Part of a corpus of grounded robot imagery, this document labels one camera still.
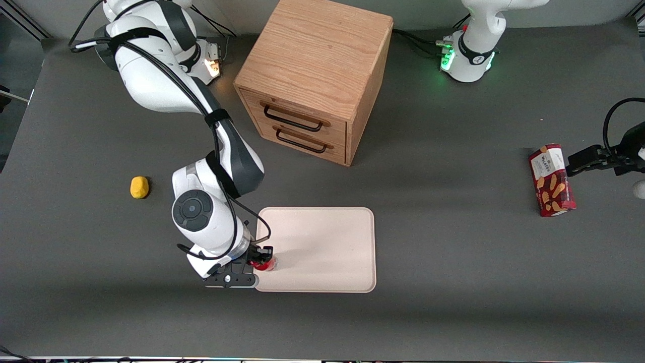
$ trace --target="red cup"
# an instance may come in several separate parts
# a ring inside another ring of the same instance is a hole
[[[251,266],[253,266],[258,271],[271,271],[275,269],[276,263],[277,263],[277,260],[275,259],[275,256],[273,256],[271,257],[271,260],[269,260],[269,262],[266,262],[265,264],[258,264],[257,262],[251,262]]]

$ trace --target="beige tray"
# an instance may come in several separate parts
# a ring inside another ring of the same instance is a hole
[[[260,216],[271,226],[277,265],[258,271],[258,291],[369,293],[376,286],[374,215],[367,208],[269,207]],[[266,235],[258,223],[256,236]]]

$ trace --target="drawer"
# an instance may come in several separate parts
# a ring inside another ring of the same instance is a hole
[[[256,126],[260,123],[278,125],[282,129],[291,130],[298,134],[345,148],[345,122],[313,118],[302,114],[302,112],[296,112],[277,105],[270,97],[247,90],[240,90],[240,93]]]
[[[333,161],[334,163],[345,164],[344,145],[336,145],[327,141],[318,140],[301,132],[287,129],[276,122],[262,122],[258,123],[257,126],[262,137],[267,140],[322,159]]]

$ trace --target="orange light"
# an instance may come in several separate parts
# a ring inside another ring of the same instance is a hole
[[[219,61],[209,61],[208,59],[204,59],[204,64],[206,65],[206,69],[208,69],[208,73],[210,73],[211,77],[219,77]]]

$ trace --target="white sphere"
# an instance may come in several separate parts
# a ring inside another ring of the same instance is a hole
[[[634,183],[633,191],[636,198],[645,199],[645,180]]]

